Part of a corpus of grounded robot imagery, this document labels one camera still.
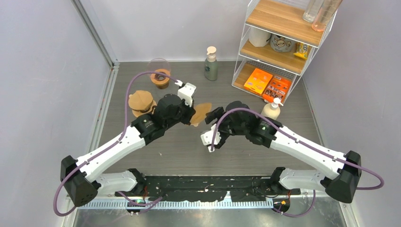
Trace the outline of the pink glass dripper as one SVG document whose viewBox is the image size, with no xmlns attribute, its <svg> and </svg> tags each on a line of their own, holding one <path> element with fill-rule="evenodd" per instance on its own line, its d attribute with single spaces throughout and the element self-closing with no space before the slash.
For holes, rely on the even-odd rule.
<svg viewBox="0 0 401 227">
<path fill-rule="evenodd" d="M 162 72 L 167 72 L 169 74 L 171 72 L 171 66 L 170 63 L 163 58 L 154 58 L 147 64 L 147 70 L 162 70 Z"/>
</svg>

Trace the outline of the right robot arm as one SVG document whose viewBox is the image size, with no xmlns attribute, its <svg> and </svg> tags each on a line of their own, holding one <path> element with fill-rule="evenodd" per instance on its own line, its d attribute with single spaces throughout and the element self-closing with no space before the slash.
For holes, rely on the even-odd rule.
<svg viewBox="0 0 401 227">
<path fill-rule="evenodd" d="M 361 177 L 361 156 L 355 151 L 344 154 L 325 148 L 294 133 L 282 123 L 257 112 L 240 101 L 231 102 L 206 114 L 210 131 L 201 135 L 209 152 L 221 148 L 229 136 L 245 136 L 255 145 L 291 155 L 313 167 L 292 170 L 277 167 L 270 177 L 270 189 L 282 194 L 290 189 L 323 191 L 333 199 L 351 203 Z"/>
</svg>

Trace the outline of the small wooden ring holder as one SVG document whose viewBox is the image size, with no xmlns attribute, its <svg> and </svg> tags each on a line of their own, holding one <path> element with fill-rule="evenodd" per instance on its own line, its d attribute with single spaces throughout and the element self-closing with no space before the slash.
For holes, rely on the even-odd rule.
<svg viewBox="0 0 401 227">
<path fill-rule="evenodd" d="M 170 73 L 168 74 L 167 72 L 162 72 L 162 70 L 156 70 L 156 72 L 161 72 L 161 73 L 164 73 L 164 74 L 166 74 L 168 76 L 171 75 Z M 169 84 L 169 81 L 170 81 L 169 77 L 163 76 L 161 74 L 156 74 L 156 73 L 152 73 L 150 75 L 150 79 L 151 79 L 152 83 L 155 84 L 156 86 L 157 85 Z"/>
</svg>

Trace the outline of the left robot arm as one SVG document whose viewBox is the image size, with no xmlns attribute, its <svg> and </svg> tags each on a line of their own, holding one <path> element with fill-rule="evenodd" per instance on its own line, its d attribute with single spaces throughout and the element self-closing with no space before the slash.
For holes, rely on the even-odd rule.
<svg viewBox="0 0 401 227">
<path fill-rule="evenodd" d="M 105 175 L 104 171 L 133 151 L 141 149 L 178 123 L 190 124 L 195 114 L 194 105 L 184 99 L 167 94 L 153 107 L 153 112 L 137 117 L 125 130 L 98 149 L 61 161 L 60 179 L 76 207 L 92 201 L 99 192 L 123 191 L 141 195 L 145 183 L 136 174 L 125 171 L 121 175 Z"/>
</svg>

